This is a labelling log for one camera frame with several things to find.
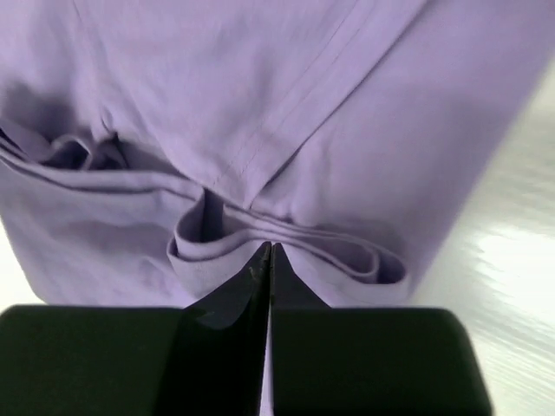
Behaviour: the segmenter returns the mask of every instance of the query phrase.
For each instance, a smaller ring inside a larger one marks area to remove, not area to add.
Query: lavender t-shirt
[[[555,40],[547,0],[0,4],[0,215],[50,303],[184,307],[271,240],[403,304]]]

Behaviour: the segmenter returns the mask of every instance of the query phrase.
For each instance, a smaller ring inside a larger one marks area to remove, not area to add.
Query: purple fabric
[[[555,40],[543,0],[1,1],[0,215],[50,303],[186,306],[269,239],[402,305]]]

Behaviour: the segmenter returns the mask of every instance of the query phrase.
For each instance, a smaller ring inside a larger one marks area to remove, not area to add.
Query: stitched seam
[[[369,16],[371,15],[371,11],[369,13],[369,15],[367,16],[366,20],[364,22],[367,22],[369,19]],[[343,52],[345,51],[345,49],[350,45],[350,43],[353,41],[353,39],[356,38],[356,36],[358,35],[358,33],[360,32],[360,28],[351,36],[351,38],[347,41],[347,43],[345,43],[344,47],[338,51],[336,57],[334,58],[334,60],[330,63],[330,65],[326,68],[331,68],[333,65],[336,64],[337,60],[339,59],[339,57],[343,54]],[[320,78],[319,81],[321,81],[326,75],[322,75],[322,77]],[[282,121],[279,123],[279,125],[276,127],[276,129],[274,130],[274,132],[271,133],[271,137],[275,137],[276,133],[279,132],[280,128],[282,127],[282,125],[289,119],[289,117],[291,117],[291,115],[295,112],[295,110],[303,104],[303,102],[306,101],[306,99],[312,94],[312,92],[317,88],[317,86],[319,85],[319,83],[315,83],[314,86],[303,96],[303,98],[301,100],[299,100],[299,102],[295,105],[294,108],[291,109],[291,111],[285,115],[285,117],[282,119]],[[245,166],[243,167],[243,169],[239,172],[239,177],[242,178],[243,175],[245,174],[245,171],[249,168],[249,166],[251,165],[252,161],[258,156],[258,154],[260,153],[260,151],[262,150],[262,148],[266,145],[266,143],[264,141],[260,141],[257,149],[255,150],[254,154],[249,158],[249,160],[246,162]]]
[[[281,98],[281,100],[279,100],[278,104],[276,105],[276,107],[279,107],[283,101],[289,96],[289,94],[291,93],[291,91],[293,91],[295,89],[295,87],[297,86],[297,84],[304,78],[304,76],[307,74],[307,72],[313,67],[314,63],[318,60],[318,58],[323,54],[323,52],[328,48],[328,46],[330,45],[331,41],[336,37],[337,32],[339,32],[339,29],[343,26],[343,24],[345,23],[345,21],[347,20],[347,18],[353,13],[354,9],[356,8],[356,5],[359,3],[359,0],[356,0],[355,3],[353,4],[352,9],[349,11],[349,13],[347,13],[347,15],[343,18],[343,20],[339,23],[339,25],[337,26],[336,30],[334,31],[334,33],[332,34],[332,36],[330,37],[330,39],[326,42],[326,44],[322,47],[322,49],[320,50],[320,52],[318,52],[318,54],[314,57],[314,59],[310,62],[310,64],[308,65],[308,67],[306,67],[306,69],[303,71],[303,73],[298,76],[298,78],[293,82],[293,84],[291,85],[291,87],[287,90],[287,92],[284,94],[284,96]],[[241,151],[246,147],[246,145],[251,141],[251,139],[254,137],[254,135],[256,133],[258,133],[258,131],[260,130],[260,128],[264,125],[264,123],[268,120],[268,117],[270,117],[270,114],[267,114],[259,123],[258,125],[255,127],[254,131],[245,139],[243,139],[241,146],[239,147],[239,149],[235,152],[235,154],[229,159],[229,161],[227,162],[227,166],[225,168],[225,170],[218,175],[218,177],[212,182],[212,186],[216,186],[219,181],[233,168],[233,161],[238,157],[238,155],[241,153]]]

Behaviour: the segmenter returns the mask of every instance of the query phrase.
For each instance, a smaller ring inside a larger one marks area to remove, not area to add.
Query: white surface
[[[555,414],[554,261],[555,65],[415,297],[465,323],[498,415]],[[33,302],[0,229],[0,312]]]

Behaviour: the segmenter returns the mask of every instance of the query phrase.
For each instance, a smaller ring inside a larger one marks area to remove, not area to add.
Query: folded cloth
[[[555,40],[552,0],[0,4],[0,216],[53,303],[186,306],[264,240],[405,303]]]

